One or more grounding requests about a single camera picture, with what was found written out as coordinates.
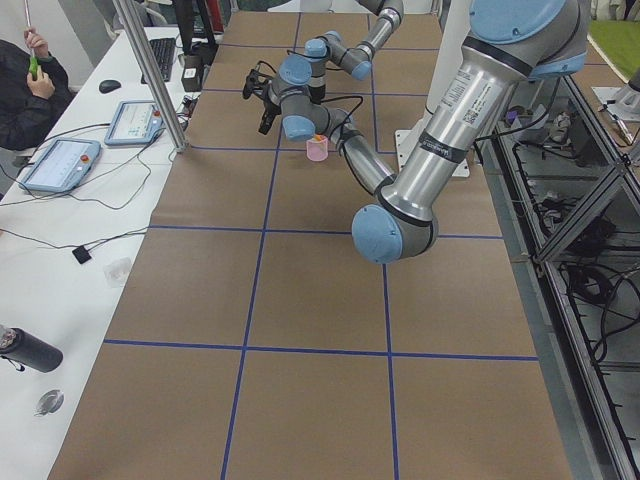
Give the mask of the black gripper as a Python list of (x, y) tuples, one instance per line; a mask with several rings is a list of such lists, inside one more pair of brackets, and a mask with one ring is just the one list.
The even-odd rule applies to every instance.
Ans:
[(309, 86), (309, 95), (312, 103), (321, 103), (326, 95), (326, 86)]
[(258, 132), (260, 134), (268, 134), (272, 128), (273, 122), (275, 121), (277, 116), (281, 114), (281, 108), (271, 98), (270, 85), (265, 85), (262, 88), (260, 98), (263, 102), (264, 112), (261, 117)]

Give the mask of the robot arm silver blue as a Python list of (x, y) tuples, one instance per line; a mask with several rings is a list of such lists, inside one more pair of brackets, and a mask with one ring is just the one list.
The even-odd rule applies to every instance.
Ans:
[(375, 54), (402, 23), (404, 3), (401, 0), (363, 0), (358, 4), (375, 14), (377, 20), (356, 46), (347, 47), (336, 31), (328, 31), (305, 43), (302, 56), (311, 65), (307, 85), (314, 104), (320, 104), (325, 98), (327, 63), (334, 64), (356, 80), (365, 79), (371, 73)]
[(346, 47), (329, 31), (288, 55), (273, 75), (252, 70), (243, 94), (264, 105), (259, 130), (280, 121), (291, 141), (322, 135), (340, 150), (359, 184), (374, 198), (351, 226), (357, 251), (377, 264), (424, 253), (438, 233), (433, 205), (500, 101), (517, 83), (569, 75), (586, 58), (591, 20), (586, 1), (474, 1), (461, 62), (400, 171), (392, 170), (354, 126), (328, 106), (324, 76), (333, 64), (356, 79), (371, 71), (376, 52), (400, 27), (400, 1), (369, 1), (376, 16), (368, 36)]

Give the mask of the person's hand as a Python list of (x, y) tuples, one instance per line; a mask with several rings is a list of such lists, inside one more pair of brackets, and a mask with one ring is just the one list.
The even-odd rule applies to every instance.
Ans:
[(55, 92), (55, 86), (46, 72), (39, 69), (36, 73), (36, 77), (33, 77), (31, 73), (26, 75), (27, 86), (31, 93), (35, 97), (42, 99), (49, 99)]

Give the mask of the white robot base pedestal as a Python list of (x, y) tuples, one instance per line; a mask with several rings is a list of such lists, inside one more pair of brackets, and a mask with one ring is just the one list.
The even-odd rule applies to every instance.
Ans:
[(433, 1), (443, 37), (438, 51), (423, 116), (410, 130), (397, 130), (396, 156), (399, 169), (409, 159), (417, 145), (420, 134), (431, 119), (440, 101), (462, 64), (461, 45), (469, 32), (469, 9), (471, 0)]

